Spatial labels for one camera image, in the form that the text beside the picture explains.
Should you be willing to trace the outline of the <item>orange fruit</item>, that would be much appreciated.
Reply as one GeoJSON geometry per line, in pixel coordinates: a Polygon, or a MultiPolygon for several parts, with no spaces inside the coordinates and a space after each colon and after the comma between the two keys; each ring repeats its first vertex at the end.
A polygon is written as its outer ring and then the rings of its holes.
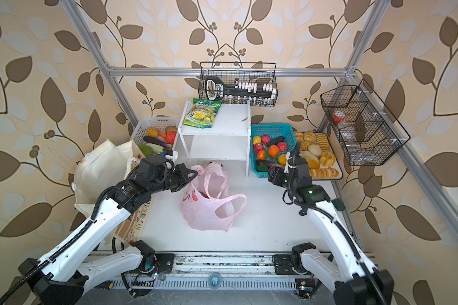
{"type": "Polygon", "coordinates": [[[280,153],[280,150],[279,148],[277,147],[277,145],[272,145],[271,147],[269,147],[268,149],[268,155],[270,157],[277,157],[280,153]]]}

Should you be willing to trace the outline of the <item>pink plastic grocery bag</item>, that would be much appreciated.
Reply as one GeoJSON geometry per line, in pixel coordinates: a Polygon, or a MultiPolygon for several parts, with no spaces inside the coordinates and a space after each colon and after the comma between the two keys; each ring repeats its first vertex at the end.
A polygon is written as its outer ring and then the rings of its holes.
{"type": "Polygon", "coordinates": [[[246,208],[245,194],[229,194],[229,179],[223,165],[212,162],[194,165],[197,172],[181,202],[181,213],[189,226],[200,231],[229,231],[246,208]]]}

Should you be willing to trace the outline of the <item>cream canvas tote bag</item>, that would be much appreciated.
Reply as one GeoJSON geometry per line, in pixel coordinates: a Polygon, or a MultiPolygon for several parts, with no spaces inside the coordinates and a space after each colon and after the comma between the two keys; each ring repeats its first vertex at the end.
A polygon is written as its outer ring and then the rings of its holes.
{"type": "MultiPolygon", "coordinates": [[[[76,210],[90,217],[102,191],[124,180],[144,157],[134,141],[116,146],[106,140],[86,154],[77,165],[72,182],[76,210]]],[[[147,202],[108,236],[120,238],[124,243],[140,240],[149,213],[150,202],[147,202]]]]}

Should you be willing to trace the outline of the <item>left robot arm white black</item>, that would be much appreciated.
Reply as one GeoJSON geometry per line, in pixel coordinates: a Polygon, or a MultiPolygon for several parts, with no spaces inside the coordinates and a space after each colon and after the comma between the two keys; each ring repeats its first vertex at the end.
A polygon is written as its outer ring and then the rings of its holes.
{"type": "Polygon", "coordinates": [[[162,191],[178,192],[198,175],[185,164],[174,164],[161,155],[140,161],[127,176],[105,189],[90,217],[65,240],[39,259],[27,259],[20,267],[22,278],[0,298],[5,302],[28,285],[42,304],[76,304],[90,289],[118,274],[137,269],[155,251],[135,241],[115,254],[90,263],[85,259],[119,224],[162,191]]]}

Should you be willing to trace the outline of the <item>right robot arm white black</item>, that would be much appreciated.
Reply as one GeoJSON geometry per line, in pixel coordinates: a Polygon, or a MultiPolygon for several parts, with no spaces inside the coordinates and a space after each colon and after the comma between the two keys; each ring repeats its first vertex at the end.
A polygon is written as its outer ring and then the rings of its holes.
{"type": "Polygon", "coordinates": [[[272,184],[284,188],[284,202],[299,206],[299,214],[318,227],[334,258],[329,261],[315,246],[301,244],[292,250],[295,271],[316,276],[332,292],[336,304],[391,304],[393,277],[377,269],[359,248],[328,193],[304,172],[304,159],[290,160],[285,169],[277,166],[268,174],[272,184]]]}

